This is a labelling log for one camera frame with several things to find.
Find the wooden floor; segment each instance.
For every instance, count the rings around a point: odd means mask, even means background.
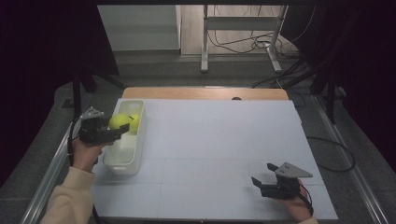
[[[235,16],[235,17],[273,17],[277,16],[280,6],[209,6],[208,16]],[[201,54],[203,44],[203,30],[204,30],[204,7],[203,6],[181,6],[181,54],[192,55]],[[252,36],[265,35],[272,33],[272,31],[209,31],[208,46],[209,54],[235,54],[231,50],[217,47],[227,42],[246,39],[238,43],[230,45],[222,45],[229,49],[238,52],[245,52],[252,49],[254,41]],[[289,41],[280,36],[283,43],[283,52],[295,51],[292,44],[287,44]],[[259,38],[260,41],[270,41],[271,37],[263,36]],[[249,53],[266,53],[265,49],[253,50]]]

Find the translucent plastic bin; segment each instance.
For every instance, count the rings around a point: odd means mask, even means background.
[[[139,172],[146,132],[147,115],[144,102],[119,99],[113,115],[116,114],[137,114],[140,122],[137,131],[124,133],[112,146],[105,147],[103,163],[115,175],[135,175]]]

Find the sleeve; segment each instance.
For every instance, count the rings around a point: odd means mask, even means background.
[[[311,218],[307,219],[306,221],[299,222],[298,224],[318,224],[318,221],[316,218],[311,217]]]
[[[62,185],[55,187],[50,195],[41,223],[88,223],[93,207],[91,185],[94,179],[94,174],[70,167]]]

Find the white tabletop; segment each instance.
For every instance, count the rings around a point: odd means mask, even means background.
[[[271,162],[314,175],[303,183],[318,219],[337,219],[292,101],[144,100],[145,145],[136,175],[93,171],[101,217],[179,220],[290,219],[263,198],[254,176],[275,184]]]

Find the tennis ball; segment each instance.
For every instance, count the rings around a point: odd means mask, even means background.
[[[137,132],[140,123],[140,115],[132,114],[130,118],[132,119],[130,124],[130,131]]]
[[[120,126],[125,125],[125,124],[130,124],[131,127],[131,117],[125,114],[116,114],[113,117],[111,117],[110,121],[108,122],[108,127],[113,130],[113,129],[119,129]]]

